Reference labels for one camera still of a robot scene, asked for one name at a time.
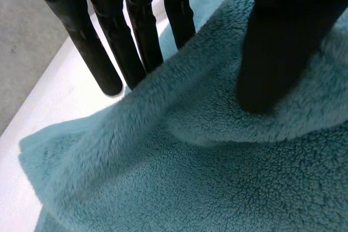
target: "gray concrete floor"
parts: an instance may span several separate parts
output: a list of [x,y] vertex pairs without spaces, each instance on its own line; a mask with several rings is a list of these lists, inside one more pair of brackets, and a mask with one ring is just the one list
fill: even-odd
[[0,135],[66,38],[43,0],[0,0]]

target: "fleece blanket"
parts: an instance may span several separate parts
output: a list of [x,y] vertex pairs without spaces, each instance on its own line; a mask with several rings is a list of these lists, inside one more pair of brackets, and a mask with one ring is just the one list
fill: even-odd
[[348,12],[270,115],[235,82],[253,0],[192,0],[198,34],[119,103],[21,142],[37,232],[348,231]]

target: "fluffy fabric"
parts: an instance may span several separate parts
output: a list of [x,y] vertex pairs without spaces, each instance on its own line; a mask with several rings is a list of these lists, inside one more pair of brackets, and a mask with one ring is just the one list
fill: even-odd
[[174,54],[166,31],[171,58],[134,92],[22,141],[37,232],[348,231],[348,12],[298,87],[252,116],[234,92],[253,1],[192,6],[197,36]]

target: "white floor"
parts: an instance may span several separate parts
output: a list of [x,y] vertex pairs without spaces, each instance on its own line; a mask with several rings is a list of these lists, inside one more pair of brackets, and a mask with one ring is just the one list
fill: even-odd
[[[168,24],[161,0],[154,1],[154,13],[160,34]],[[92,21],[114,62],[95,15]],[[68,38],[0,137],[0,232],[34,231],[41,210],[18,161],[19,141],[53,123],[88,116],[122,97],[109,98],[100,91]]]

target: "teal fleece blanket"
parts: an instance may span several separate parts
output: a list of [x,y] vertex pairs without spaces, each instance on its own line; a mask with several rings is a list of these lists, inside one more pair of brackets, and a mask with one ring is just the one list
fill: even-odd
[[199,29],[117,104],[21,142],[38,232],[348,231],[348,12],[271,115],[235,82],[253,0],[192,0]]

